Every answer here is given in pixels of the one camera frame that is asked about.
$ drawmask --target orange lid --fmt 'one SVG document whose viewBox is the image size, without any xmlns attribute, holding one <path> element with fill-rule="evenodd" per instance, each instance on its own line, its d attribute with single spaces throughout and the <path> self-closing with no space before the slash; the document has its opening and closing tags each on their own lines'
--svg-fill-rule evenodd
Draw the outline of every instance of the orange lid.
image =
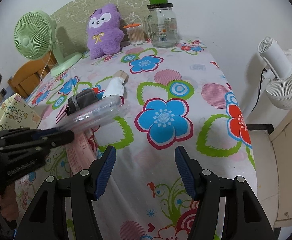
<svg viewBox="0 0 292 240">
<path fill-rule="evenodd" d="M 129 27 L 136 27 L 136 26 L 139 26 L 139 25 L 140 25 L 140 23 L 131 23 L 131 24 L 128 24 L 128 25 L 124 26 L 124 29 L 129 28 Z"/>
</svg>

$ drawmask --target pink package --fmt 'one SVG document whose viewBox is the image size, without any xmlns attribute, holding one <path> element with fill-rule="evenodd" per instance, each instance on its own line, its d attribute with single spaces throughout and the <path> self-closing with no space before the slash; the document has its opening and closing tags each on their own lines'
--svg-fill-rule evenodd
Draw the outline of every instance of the pink package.
<svg viewBox="0 0 292 240">
<path fill-rule="evenodd" d="M 95 153 L 83 132 L 75 134 L 73 142 L 66 145 L 66 152 L 70 169 L 74 175 L 83 169 L 88 169 L 96 160 Z"/>
</svg>

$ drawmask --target human hand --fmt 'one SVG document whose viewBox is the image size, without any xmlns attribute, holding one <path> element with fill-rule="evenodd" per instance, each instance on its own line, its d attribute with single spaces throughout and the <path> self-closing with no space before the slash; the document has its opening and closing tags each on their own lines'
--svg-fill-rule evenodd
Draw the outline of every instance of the human hand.
<svg viewBox="0 0 292 240">
<path fill-rule="evenodd" d="M 13 221 L 18 218 L 18 204 L 16 201 L 15 183 L 6 187 L 4 194 L 0 195 L 0 210 L 2 216 L 7 221 Z"/>
</svg>

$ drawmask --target fan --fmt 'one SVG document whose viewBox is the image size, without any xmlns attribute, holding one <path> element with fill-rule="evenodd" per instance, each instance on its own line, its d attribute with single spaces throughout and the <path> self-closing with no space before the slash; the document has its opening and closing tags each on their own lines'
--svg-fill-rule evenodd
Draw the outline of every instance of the fan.
<svg viewBox="0 0 292 240">
<path fill-rule="evenodd" d="M 51 70 L 52 76 L 57 76 L 70 68 L 82 57 L 80 53 L 73 53 L 63 57 L 55 39 L 56 22 L 43 11 L 33 11 L 24 14 L 17 22 L 14 30 L 14 43 L 25 58 L 37 60 L 44 57 L 53 49 L 57 60 Z"/>
<path fill-rule="evenodd" d="M 260 94 L 266 90 L 268 98 L 276 107 L 292 109 L 292 49 L 282 51 L 277 41 L 268 36 L 260 42 L 258 52 L 270 69 L 263 70 L 259 91 L 256 91 L 254 98 L 258 102 Z M 255 102 L 251 100 L 242 112 L 245 118 L 256 107 Z"/>
</svg>

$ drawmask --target wooden chair back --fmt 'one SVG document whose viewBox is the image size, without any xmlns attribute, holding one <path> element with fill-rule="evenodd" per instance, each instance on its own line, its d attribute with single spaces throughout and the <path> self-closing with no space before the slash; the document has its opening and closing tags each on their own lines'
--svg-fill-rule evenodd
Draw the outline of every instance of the wooden chair back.
<svg viewBox="0 0 292 240">
<path fill-rule="evenodd" d="M 47 53 L 42 59 L 30 60 L 17 70 L 12 79 L 8 80 L 9 86 L 21 97 L 27 98 L 40 83 L 40 75 L 44 78 L 57 63 L 53 54 Z"/>
</svg>

